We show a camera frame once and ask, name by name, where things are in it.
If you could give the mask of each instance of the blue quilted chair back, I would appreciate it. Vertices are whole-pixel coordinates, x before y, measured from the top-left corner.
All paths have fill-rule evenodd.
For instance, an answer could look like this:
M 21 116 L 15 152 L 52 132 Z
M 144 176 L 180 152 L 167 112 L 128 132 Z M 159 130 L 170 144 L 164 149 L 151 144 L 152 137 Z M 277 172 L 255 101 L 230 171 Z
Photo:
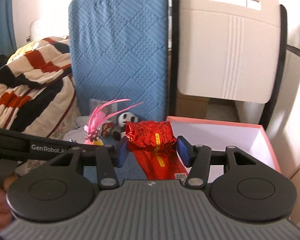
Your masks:
M 142 120 L 163 121 L 167 104 L 168 0 L 72 0 L 69 35 L 78 106 L 129 98 Z

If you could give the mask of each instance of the red snack bag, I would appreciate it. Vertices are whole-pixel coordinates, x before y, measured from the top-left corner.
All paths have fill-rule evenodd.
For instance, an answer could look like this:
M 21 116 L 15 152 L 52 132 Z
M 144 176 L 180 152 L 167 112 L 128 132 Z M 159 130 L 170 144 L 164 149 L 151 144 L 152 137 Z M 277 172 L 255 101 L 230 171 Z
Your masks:
M 127 122 L 126 136 L 148 179 L 180 179 L 185 183 L 188 173 L 177 156 L 170 122 Z

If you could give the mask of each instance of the pink feather toy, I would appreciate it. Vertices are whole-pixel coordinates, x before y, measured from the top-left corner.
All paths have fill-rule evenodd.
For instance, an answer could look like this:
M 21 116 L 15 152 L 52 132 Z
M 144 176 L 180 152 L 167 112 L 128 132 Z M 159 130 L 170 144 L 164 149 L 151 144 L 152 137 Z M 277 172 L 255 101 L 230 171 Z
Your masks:
M 101 106 L 96 107 L 96 109 L 94 109 L 94 111 L 89 119 L 88 125 L 86 125 L 84 127 L 84 131 L 87 132 L 85 144 L 93 144 L 94 141 L 97 141 L 98 138 L 100 138 L 101 132 L 98 130 L 98 127 L 100 125 L 102 125 L 107 119 L 109 119 L 117 114 L 120 114 L 122 112 L 128 111 L 129 109 L 131 109 L 135 106 L 139 106 L 139 105 L 143 104 L 143 102 L 140 102 L 138 104 L 135 104 L 133 106 L 129 106 L 123 110 L 120 110 L 118 112 L 108 114 L 107 116 L 103 111 L 101 111 L 101 109 L 106 106 L 109 106 L 114 103 L 125 102 L 125 101 L 130 101 L 130 99 L 112 100 L 112 101 L 109 101 Z

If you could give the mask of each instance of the logo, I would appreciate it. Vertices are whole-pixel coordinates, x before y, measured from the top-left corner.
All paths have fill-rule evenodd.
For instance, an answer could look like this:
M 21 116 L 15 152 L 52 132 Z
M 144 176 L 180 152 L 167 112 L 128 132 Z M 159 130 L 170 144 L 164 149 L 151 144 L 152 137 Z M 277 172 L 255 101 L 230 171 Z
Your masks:
M 49 152 L 49 153 L 64 153 L 65 149 L 59 149 L 59 148 L 54 148 L 50 146 L 38 146 L 35 144 L 31 145 L 31 149 L 34 151 L 41 151 L 41 152 Z

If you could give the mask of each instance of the gray gripper base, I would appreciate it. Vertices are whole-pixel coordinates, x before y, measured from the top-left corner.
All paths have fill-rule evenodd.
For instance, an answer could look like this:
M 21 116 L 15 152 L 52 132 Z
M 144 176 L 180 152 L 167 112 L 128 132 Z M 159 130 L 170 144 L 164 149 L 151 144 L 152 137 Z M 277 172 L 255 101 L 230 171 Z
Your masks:
M 102 191 L 80 215 L 53 224 L 16 220 L 5 240 L 300 240 L 288 220 L 247 224 L 218 212 L 204 192 L 178 180 L 128 180 Z

